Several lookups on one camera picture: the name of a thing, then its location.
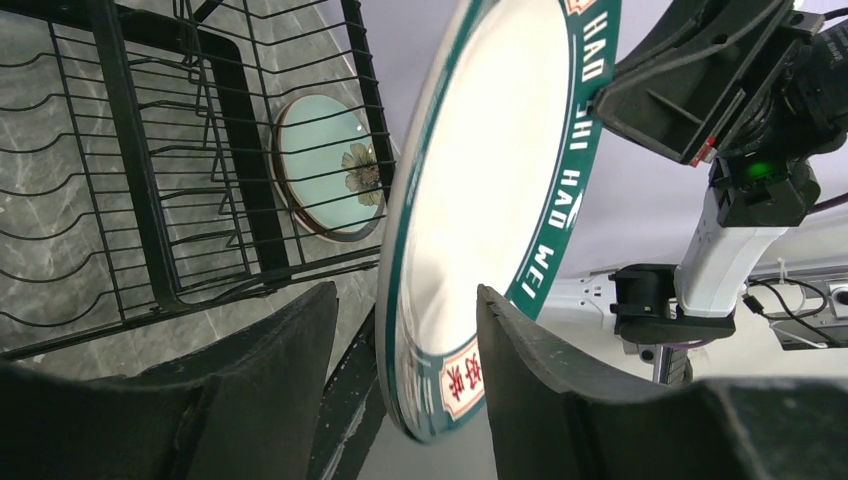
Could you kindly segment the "black wire dish rack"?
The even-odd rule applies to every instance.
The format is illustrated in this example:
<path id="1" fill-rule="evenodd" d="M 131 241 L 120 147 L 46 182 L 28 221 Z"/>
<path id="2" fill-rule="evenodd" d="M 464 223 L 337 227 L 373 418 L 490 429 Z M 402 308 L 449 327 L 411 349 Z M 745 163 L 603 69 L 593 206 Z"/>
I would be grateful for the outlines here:
<path id="1" fill-rule="evenodd" d="M 5 1 L 1 356 L 375 268 L 358 1 Z"/>

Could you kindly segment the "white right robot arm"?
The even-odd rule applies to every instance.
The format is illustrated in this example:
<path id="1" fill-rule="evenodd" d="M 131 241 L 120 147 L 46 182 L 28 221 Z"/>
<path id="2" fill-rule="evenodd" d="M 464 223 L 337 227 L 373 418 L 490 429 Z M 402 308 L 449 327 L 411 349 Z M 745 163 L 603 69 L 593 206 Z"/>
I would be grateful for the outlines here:
<path id="1" fill-rule="evenodd" d="M 710 167 L 683 259 L 556 284 L 539 323 L 632 347 L 731 336 L 764 252 L 821 211 L 810 158 L 847 139 L 847 11 L 790 1 L 674 1 L 593 99 L 606 129 L 678 164 Z"/>

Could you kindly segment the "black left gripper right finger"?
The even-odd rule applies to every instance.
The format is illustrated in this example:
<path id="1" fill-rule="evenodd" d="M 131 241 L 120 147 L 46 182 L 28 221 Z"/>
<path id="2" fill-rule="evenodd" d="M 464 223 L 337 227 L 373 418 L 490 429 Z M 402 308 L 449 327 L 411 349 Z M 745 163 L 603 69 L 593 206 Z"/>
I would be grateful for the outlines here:
<path id="1" fill-rule="evenodd" d="M 501 479 L 843 479 L 847 384 L 730 377 L 672 388 L 610 366 L 477 290 Z"/>

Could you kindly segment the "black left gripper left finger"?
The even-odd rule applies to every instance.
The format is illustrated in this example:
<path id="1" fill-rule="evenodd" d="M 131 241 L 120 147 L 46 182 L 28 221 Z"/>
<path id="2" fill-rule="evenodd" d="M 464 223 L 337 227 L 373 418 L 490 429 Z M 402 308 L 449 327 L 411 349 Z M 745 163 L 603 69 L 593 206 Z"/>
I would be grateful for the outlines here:
<path id="1" fill-rule="evenodd" d="M 303 479 L 333 347 L 332 282 L 135 376 L 3 363 L 5 479 Z"/>

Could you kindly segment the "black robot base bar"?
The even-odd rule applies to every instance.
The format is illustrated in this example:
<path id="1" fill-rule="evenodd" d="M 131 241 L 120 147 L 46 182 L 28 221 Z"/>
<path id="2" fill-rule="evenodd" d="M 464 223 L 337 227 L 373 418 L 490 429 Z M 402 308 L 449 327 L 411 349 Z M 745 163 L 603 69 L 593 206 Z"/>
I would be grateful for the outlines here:
<path id="1" fill-rule="evenodd" d="M 326 382 L 307 477 L 355 480 L 386 415 L 370 310 Z"/>

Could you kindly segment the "green rimmed white plate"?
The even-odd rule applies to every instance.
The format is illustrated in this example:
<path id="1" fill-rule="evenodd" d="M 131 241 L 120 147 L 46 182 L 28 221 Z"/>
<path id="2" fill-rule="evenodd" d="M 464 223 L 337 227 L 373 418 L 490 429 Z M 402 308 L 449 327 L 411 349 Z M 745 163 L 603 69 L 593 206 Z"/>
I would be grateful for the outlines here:
<path id="1" fill-rule="evenodd" d="M 536 319 L 585 198 L 612 79 L 618 1 L 462 1 L 392 179 L 376 351 L 396 425 L 430 444 L 485 402 L 486 285 Z"/>

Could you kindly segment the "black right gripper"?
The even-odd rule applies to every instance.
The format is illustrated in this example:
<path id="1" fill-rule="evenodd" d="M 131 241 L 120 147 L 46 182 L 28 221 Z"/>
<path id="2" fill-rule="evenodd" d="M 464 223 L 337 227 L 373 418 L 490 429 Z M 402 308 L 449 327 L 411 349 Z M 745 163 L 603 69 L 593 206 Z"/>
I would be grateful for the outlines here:
<path id="1" fill-rule="evenodd" d="M 683 165 L 796 165 L 847 135 L 847 24 L 789 1 L 674 1 L 592 111 Z"/>

